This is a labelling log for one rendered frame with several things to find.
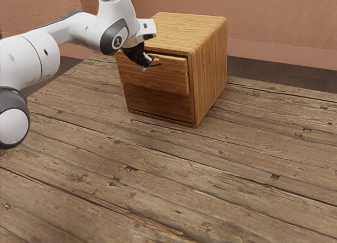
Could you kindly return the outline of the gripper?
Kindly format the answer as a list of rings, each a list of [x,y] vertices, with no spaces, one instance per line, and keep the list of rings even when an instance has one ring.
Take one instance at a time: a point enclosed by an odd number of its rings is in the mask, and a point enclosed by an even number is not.
[[[144,72],[154,61],[154,57],[145,52],[144,42],[134,47],[122,48],[122,52],[134,63],[137,63],[140,70]]]

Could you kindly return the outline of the wooden drawer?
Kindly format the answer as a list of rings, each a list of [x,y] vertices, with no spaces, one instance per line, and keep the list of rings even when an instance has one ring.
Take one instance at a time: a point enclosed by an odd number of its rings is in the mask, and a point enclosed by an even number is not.
[[[123,84],[175,94],[190,93],[187,59],[184,57],[151,53],[154,66],[145,71],[127,58],[121,51],[115,54],[118,72]]]

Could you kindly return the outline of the small wooden cabinet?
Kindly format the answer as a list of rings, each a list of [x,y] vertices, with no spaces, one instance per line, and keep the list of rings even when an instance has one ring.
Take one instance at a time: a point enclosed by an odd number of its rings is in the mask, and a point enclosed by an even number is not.
[[[151,53],[187,59],[190,93],[175,94],[123,84],[131,113],[196,127],[227,85],[225,17],[159,12],[157,37],[145,42]]]

